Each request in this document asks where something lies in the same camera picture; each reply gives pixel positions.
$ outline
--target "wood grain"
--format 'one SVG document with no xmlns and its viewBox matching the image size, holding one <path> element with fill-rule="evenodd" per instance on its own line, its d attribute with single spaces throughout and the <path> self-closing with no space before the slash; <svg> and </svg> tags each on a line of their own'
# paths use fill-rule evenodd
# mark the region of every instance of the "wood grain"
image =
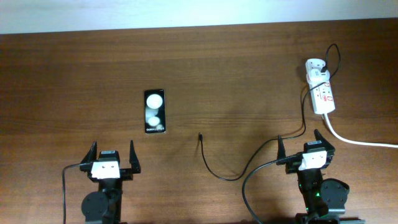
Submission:
<svg viewBox="0 0 398 224">
<path fill-rule="evenodd" d="M 298 130 L 304 63 L 335 42 L 343 58 L 332 81 L 336 132 L 397 143 L 397 27 L 381 19 L 1 35 L 0 222 L 60 223 L 62 168 L 93 141 L 118 150 L 127 167 L 130 139 L 142 174 L 124 184 L 123 220 L 251 221 L 243 180 L 208 173 L 198 133 L 211 168 L 236 176 L 265 140 Z M 144 134 L 143 92 L 154 88 L 165 89 L 167 134 Z M 285 142 L 287 154 L 319 129 L 336 147 L 325 177 L 351 187 L 346 216 L 396 223 L 398 151 L 345 144 L 305 106 L 308 131 Z M 276 150 L 268 145 L 250 169 Z M 304 212 L 296 181 L 283 167 L 262 170 L 248 183 L 249 203 L 264 220 Z M 83 223 L 81 201 L 96 188 L 78 169 L 67 172 L 68 223 Z"/>
</svg>

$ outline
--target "black cable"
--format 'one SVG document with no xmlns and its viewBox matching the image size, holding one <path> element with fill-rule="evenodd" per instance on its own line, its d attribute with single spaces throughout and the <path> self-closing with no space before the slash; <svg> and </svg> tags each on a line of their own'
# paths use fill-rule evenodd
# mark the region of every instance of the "black cable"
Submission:
<svg viewBox="0 0 398 224">
<path fill-rule="evenodd" d="M 338 69 L 340 68 L 340 65 L 341 65 L 341 55 L 340 55 L 340 51 L 339 51 L 339 49 L 338 49 L 338 46 L 337 46 L 336 44 L 331 44 L 331 45 L 328 47 L 328 49 L 326 50 L 326 59 L 325 59 L 326 62 L 325 62 L 325 66 L 327 67 L 327 65 L 328 65 L 328 54 L 329 54 L 329 50 L 330 50 L 330 48 L 331 48 L 332 46 L 335 46 L 335 47 L 336 47 L 336 50 L 337 50 L 337 54 L 338 54 L 338 66 L 337 66 L 336 70 L 333 72 L 333 74 L 330 76 L 329 80 L 330 80 L 334 75 L 336 75 L 336 73 L 337 73 L 337 71 L 338 71 Z M 318 88 L 319 86 L 321 86 L 321 85 L 323 85 L 323 84 L 325 84 L 325 83 L 326 83 L 326 82 L 323 82 L 323 83 L 318 84 L 317 86 L 315 86 L 315 87 L 309 89 L 309 90 L 305 93 L 305 95 L 304 95 L 304 97 L 303 97 L 303 101 L 302 101 L 302 103 L 301 103 L 301 116 L 302 116 L 302 126 L 304 126 L 304 130 L 303 130 L 300 134 L 298 134 L 298 135 L 296 135 L 296 136 L 291 136 L 291 137 L 282 138 L 282 140 L 295 139 L 295 138 L 298 138 L 298 137 L 302 136 L 302 135 L 306 132 L 306 130 L 307 130 L 307 124 L 305 123 L 305 116 L 304 116 L 304 103 L 305 103 L 305 98 L 307 97 L 307 95 L 308 95 L 313 89 Z M 259 151 L 261 151 L 261 149 L 262 149 L 267 143 L 269 143 L 269 142 L 271 142 L 271 141 L 276 141 L 276 140 L 278 140 L 278 139 L 277 139 L 277 138 L 272 138 L 272 139 L 267 140 L 266 142 L 264 142 L 264 143 L 254 152 L 254 154 L 251 156 L 251 158 L 249 159 L 248 163 L 247 163 L 246 166 L 244 167 L 244 169 L 243 169 L 241 175 L 239 175 L 237 178 L 233 178 L 233 179 L 227 179 L 227 178 L 224 178 L 224 177 L 220 177 L 220 176 L 216 175 L 216 174 L 210 169 L 210 167 L 208 166 L 207 161 L 206 161 L 206 159 L 205 159 L 205 154 L 204 154 L 204 152 L 203 152 L 203 135 L 202 135 L 201 133 L 199 133 L 199 140 L 200 140 L 200 145 L 201 145 L 201 155 L 202 155 L 202 158 L 203 158 L 203 162 L 205 162 L 205 165 L 206 165 L 207 170 L 208 170 L 211 174 L 213 174 L 213 176 L 219 178 L 220 180 L 235 181 L 235 180 L 239 180 L 239 179 L 246 173 L 246 171 L 247 171 L 247 169 L 248 169 L 249 164 L 251 163 L 251 161 L 254 159 L 254 157 L 257 155 L 257 153 L 258 153 Z"/>
<path fill-rule="evenodd" d="M 283 159 L 276 159 L 276 160 L 274 160 L 274 161 L 267 162 L 267 163 L 265 163 L 265 164 L 263 164 L 263 165 L 261 165 L 261 166 L 255 168 L 252 172 L 250 172 L 250 174 L 249 174 L 249 175 L 245 178 L 245 180 L 243 181 L 243 185 L 242 185 L 242 197 L 243 197 L 243 201 L 244 201 L 244 203 L 246 204 L 246 206 L 247 206 L 249 212 L 251 213 L 251 215 L 253 216 L 253 218 L 254 218 L 258 223 L 262 224 L 262 222 L 260 221 L 260 219 L 257 217 L 257 215 L 254 213 L 254 211 L 251 209 L 251 207 L 250 207 L 250 205 L 249 205 L 249 203 L 248 203 L 248 200 L 246 199 L 246 194 L 244 193 L 244 189 L 246 188 L 246 182 L 249 180 L 249 178 L 250 178 L 251 176 L 253 176 L 253 175 L 254 175 L 257 171 L 259 171 L 260 169 L 262 169 L 262 168 L 264 168 L 264 167 L 267 167 L 267 166 L 269 166 L 269 165 L 271 165 L 271 164 L 274 164 L 274 163 L 276 163 L 276 162 L 284 162 L 284 161 L 289 160 L 290 158 L 293 158 L 293 157 L 295 157 L 295 155 L 293 155 L 293 156 L 287 156 L 287 157 L 285 157 L 285 158 L 283 158 Z"/>
<path fill-rule="evenodd" d="M 69 165 L 69 166 L 66 166 L 65 168 L 63 168 L 63 170 L 62 170 L 63 224 L 66 224 L 66 222 L 67 222 L 67 202 L 65 200 L 65 171 L 69 168 L 80 167 L 82 165 L 87 165 L 87 164 Z"/>
</svg>

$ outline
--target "electrical outlet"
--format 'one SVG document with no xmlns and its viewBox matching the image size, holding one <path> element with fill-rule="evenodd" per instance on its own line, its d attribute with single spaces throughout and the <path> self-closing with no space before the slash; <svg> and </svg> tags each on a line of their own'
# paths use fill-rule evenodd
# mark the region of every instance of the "electrical outlet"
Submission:
<svg viewBox="0 0 398 224">
<path fill-rule="evenodd" d="M 315 114 L 330 113 L 336 109 L 335 99 L 333 98 L 329 82 L 330 73 L 328 70 L 322 73 L 321 69 L 323 66 L 325 66 L 325 62 L 321 59 L 312 58 L 305 62 L 307 82 L 310 89 L 325 82 L 311 91 L 312 105 Z"/>
</svg>

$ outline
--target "charging cable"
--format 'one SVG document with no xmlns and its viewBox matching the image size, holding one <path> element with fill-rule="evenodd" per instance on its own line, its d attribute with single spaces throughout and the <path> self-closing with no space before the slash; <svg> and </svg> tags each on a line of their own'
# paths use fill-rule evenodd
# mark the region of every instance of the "charging cable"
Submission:
<svg viewBox="0 0 398 224">
<path fill-rule="evenodd" d="M 80 166 L 83 166 L 83 165 L 88 165 L 88 163 L 87 163 L 87 164 L 74 164 L 74 165 L 69 165 L 69 166 L 66 166 L 65 168 L 63 168 L 63 170 L 62 170 L 63 224 L 66 224 L 66 222 L 67 222 L 67 201 L 66 201 L 66 199 L 65 199 L 65 192 L 66 192 L 66 189 L 65 189 L 65 171 L 66 171 L 67 169 L 70 169 L 70 168 L 73 168 L 73 167 L 80 167 Z"/>
<path fill-rule="evenodd" d="M 362 146 L 379 146 L 379 147 L 393 147 L 393 148 L 398 148 L 398 145 L 394 145 L 394 144 L 384 144 L 384 143 L 371 143 L 371 142 L 359 142 L 359 141 L 352 141 L 352 140 L 348 140 L 345 139 L 343 137 L 341 137 L 340 135 L 338 135 L 335 130 L 331 127 L 330 121 L 329 121 L 329 117 L 328 114 L 325 113 L 323 114 L 323 119 L 326 121 L 326 125 L 328 126 L 330 132 L 338 139 L 347 142 L 347 143 L 351 143 L 351 144 L 358 144 L 358 145 L 362 145 Z"/>
</svg>

